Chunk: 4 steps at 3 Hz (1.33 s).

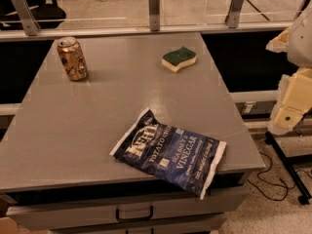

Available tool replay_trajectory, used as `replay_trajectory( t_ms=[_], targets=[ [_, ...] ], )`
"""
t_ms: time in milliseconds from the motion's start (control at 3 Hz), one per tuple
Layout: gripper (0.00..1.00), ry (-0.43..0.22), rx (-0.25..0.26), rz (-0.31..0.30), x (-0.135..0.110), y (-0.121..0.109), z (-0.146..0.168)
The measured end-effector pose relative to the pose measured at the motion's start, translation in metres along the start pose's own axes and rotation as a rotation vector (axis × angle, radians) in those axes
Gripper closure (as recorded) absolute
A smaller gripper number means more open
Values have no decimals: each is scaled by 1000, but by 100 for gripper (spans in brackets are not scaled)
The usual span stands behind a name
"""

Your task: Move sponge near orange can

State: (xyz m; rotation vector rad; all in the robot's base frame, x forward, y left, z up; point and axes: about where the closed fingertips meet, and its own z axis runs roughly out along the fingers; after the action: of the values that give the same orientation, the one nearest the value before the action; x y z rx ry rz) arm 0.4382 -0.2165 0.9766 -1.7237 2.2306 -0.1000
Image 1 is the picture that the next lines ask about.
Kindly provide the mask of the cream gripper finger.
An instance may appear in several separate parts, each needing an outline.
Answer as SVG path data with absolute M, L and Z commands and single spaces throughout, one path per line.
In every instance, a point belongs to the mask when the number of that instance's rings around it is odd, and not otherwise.
M 268 131 L 274 135 L 285 135 L 293 130 L 311 108 L 312 69 L 300 67 L 292 76 L 282 76 Z
M 273 53 L 285 53 L 288 49 L 291 28 L 283 30 L 278 36 L 268 42 L 265 49 Z

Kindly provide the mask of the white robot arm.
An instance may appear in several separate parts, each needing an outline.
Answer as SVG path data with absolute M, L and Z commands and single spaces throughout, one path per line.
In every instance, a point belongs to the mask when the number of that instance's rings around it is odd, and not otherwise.
M 312 108 L 312 9 L 305 9 L 290 27 L 269 41 L 266 49 L 285 52 L 288 61 L 298 67 L 292 76 L 282 75 L 268 123 L 272 134 L 285 135 Z

